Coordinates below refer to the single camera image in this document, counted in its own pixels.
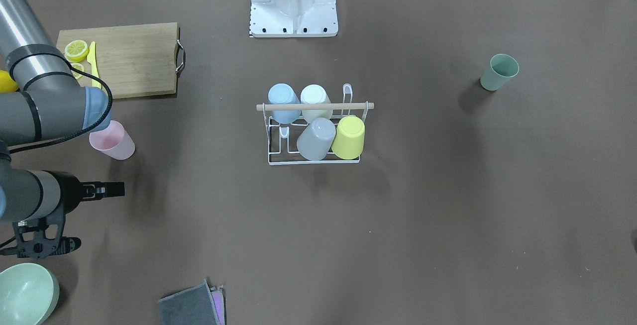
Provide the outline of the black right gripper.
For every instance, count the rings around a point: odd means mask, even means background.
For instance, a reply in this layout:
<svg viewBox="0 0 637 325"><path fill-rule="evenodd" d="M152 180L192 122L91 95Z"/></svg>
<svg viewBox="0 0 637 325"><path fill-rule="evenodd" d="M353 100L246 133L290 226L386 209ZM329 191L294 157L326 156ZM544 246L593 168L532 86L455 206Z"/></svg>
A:
<svg viewBox="0 0 637 325"><path fill-rule="evenodd" d="M64 214L72 212L82 201L98 201L104 198L125 196L124 182L80 182L68 172L47 171L52 175L60 189L59 202L50 215L62 209Z"/></svg>

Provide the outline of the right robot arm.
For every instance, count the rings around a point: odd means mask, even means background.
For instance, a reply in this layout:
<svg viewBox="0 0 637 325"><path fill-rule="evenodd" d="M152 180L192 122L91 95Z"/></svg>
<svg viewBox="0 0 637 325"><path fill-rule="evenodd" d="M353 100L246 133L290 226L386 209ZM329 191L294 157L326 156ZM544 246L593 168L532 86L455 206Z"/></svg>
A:
<svg viewBox="0 0 637 325"><path fill-rule="evenodd" d="M82 87L27 0L1 0L1 57L18 91L1 96L1 222L52 213L61 187L43 171L16 169L11 153L64 143L106 128L107 86Z"/></svg>

